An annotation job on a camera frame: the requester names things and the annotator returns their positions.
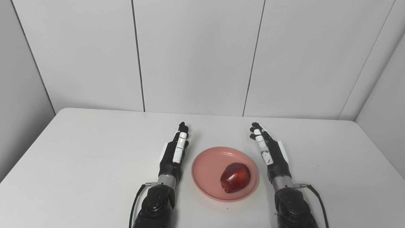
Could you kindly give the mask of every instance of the red apple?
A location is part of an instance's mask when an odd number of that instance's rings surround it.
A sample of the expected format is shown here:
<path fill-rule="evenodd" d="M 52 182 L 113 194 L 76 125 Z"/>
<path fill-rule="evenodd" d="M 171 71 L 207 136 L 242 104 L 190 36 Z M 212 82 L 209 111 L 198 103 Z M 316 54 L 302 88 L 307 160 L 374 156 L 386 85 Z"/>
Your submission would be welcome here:
<path fill-rule="evenodd" d="M 226 193 L 237 192 L 250 182 L 249 168 L 239 162 L 228 165 L 221 176 L 221 185 Z"/>

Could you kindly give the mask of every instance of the black cable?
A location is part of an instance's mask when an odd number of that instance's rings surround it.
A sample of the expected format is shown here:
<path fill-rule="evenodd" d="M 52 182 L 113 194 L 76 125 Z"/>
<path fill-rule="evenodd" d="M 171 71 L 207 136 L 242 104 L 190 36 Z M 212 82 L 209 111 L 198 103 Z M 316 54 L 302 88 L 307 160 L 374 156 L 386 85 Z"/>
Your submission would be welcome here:
<path fill-rule="evenodd" d="M 323 214 L 324 214 L 325 226 L 326 226 L 326 228 L 329 228 L 328 217 L 326 216 L 326 210 L 325 210 L 324 203 L 322 202 L 321 196 L 320 196 L 319 193 L 313 188 L 312 185 L 307 185 L 307 188 L 309 188 L 309 190 L 311 190 L 311 191 L 316 195 L 316 197 L 318 197 L 319 203 L 321 204 L 321 207 L 322 207 L 322 212 L 323 212 Z"/>
<path fill-rule="evenodd" d="M 138 192 L 136 193 L 135 199 L 134 199 L 134 203 L 132 204 L 132 208 L 131 208 L 131 215 L 129 217 L 129 228 L 132 228 L 132 218 L 134 217 L 134 210 L 135 210 L 135 204 L 136 201 L 138 200 L 139 195 L 142 193 L 143 189 L 146 187 L 145 184 L 141 185 L 141 187 L 139 188 Z"/>

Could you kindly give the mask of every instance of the pink plate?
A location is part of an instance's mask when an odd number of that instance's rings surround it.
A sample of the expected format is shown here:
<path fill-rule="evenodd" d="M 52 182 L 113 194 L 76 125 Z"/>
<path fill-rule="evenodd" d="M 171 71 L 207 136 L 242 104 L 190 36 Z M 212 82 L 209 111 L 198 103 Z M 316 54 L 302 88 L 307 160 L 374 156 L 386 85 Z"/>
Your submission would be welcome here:
<path fill-rule="evenodd" d="M 225 168 L 234 162 L 244 163 L 250 171 L 249 185 L 244 189 L 226 193 L 221 186 L 221 176 Z M 233 202 L 248 197 L 258 184 L 258 171 L 254 162 L 239 150 L 218 146 L 201 152 L 191 167 L 194 183 L 207 196 L 214 200 Z"/>

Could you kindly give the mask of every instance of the white wall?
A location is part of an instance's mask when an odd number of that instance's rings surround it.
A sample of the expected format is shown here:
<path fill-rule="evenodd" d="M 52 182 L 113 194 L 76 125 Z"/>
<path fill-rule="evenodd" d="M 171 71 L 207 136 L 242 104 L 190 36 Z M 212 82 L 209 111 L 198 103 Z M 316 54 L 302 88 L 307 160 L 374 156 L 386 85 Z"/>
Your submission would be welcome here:
<path fill-rule="evenodd" d="M 13 0 L 51 102 L 142 111 L 130 0 Z"/>
<path fill-rule="evenodd" d="M 134 5 L 146 111 L 241 116 L 263 0 Z"/>
<path fill-rule="evenodd" d="M 130 1 L 14 2 L 56 111 L 354 120 L 405 25 L 405 0 L 134 0 L 140 75 Z"/>
<path fill-rule="evenodd" d="M 53 116 L 11 1 L 0 1 L 0 181 Z"/>
<path fill-rule="evenodd" d="M 356 122 L 405 178 L 405 37 Z"/>
<path fill-rule="evenodd" d="M 338 119 L 393 4 L 266 1 L 245 116 Z"/>

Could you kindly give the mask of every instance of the table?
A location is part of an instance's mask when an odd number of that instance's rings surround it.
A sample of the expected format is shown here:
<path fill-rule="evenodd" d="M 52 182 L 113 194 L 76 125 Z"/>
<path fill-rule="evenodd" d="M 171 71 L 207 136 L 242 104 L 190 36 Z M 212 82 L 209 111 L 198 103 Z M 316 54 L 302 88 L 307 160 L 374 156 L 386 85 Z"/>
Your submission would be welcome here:
<path fill-rule="evenodd" d="M 352 121 L 67 108 L 1 182 L 0 227 L 127 227 L 139 186 L 157 180 L 162 147 L 181 121 L 191 137 L 176 187 L 177 228 L 277 227 L 274 191 L 258 146 L 249 139 L 253 121 L 283 141 L 293 181 L 320 192 L 330 227 L 405 224 L 405 180 Z M 197 189 L 192 161 L 213 146 L 252 158 L 260 179 L 251 196 L 218 202 Z M 303 192 L 323 228 L 317 198 Z"/>

